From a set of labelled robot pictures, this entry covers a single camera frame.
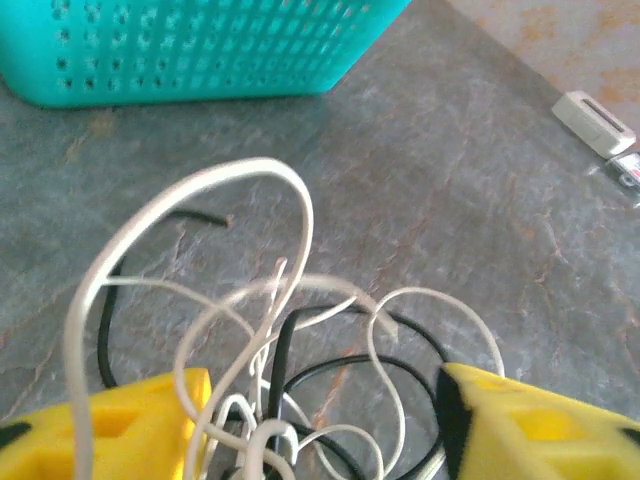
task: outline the yellow tool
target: yellow tool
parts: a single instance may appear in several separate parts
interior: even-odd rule
[[[206,369],[186,372],[189,394],[202,408],[211,395]],[[178,480],[193,423],[161,375],[91,397],[94,480]],[[71,480],[69,405],[41,410],[0,426],[0,480]]]
[[[438,377],[451,480],[639,480],[640,424],[458,364]]]

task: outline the perforated plastic basket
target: perforated plastic basket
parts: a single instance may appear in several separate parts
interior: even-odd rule
[[[0,72],[53,107],[331,89],[410,0],[1,0]]]

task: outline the marble surface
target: marble surface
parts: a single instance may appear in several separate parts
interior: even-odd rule
[[[560,91],[584,90],[640,132],[638,0],[450,0]]]
[[[191,172],[268,155],[295,168],[314,199],[311,271],[344,276],[378,298],[403,285],[444,290],[486,320],[509,376],[640,418],[638,214],[609,179],[589,174],[600,160],[553,118],[557,96],[443,2],[410,6],[319,98],[45,111],[0,90],[0,415],[65,400],[64,314],[119,225]],[[233,214],[234,227],[159,226],[130,254],[127,273],[218,296],[269,274],[297,248],[300,213],[275,181],[225,187],[193,205]],[[460,314],[415,296],[393,307],[456,360],[492,368]],[[167,371],[197,312],[165,293],[127,290],[111,337],[116,376]],[[92,391],[100,390],[96,332],[91,319]],[[364,322],[344,319],[296,334],[290,375],[363,351],[363,333]],[[245,342],[221,322],[192,363],[215,382]],[[436,371],[435,355],[408,332],[397,344],[380,334],[378,345]],[[410,419],[399,472],[433,440],[434,419],[418,387],[391,375]],[[316,412],[316,425],[354,422],[390,454],[391,401],[370,367],[323,376],[294,395]],[[349,445],[372,461],[365,446]]]

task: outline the wall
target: wall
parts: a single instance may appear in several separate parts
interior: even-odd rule
[[[640,135],[640,0],[449,0],[558,90],[584,90]]]

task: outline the white plastic object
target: white plastic object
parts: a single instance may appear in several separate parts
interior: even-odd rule
[[[598,155],[607,160],[636,142],[636,134],[584,92],[568,92],[551,111]]]

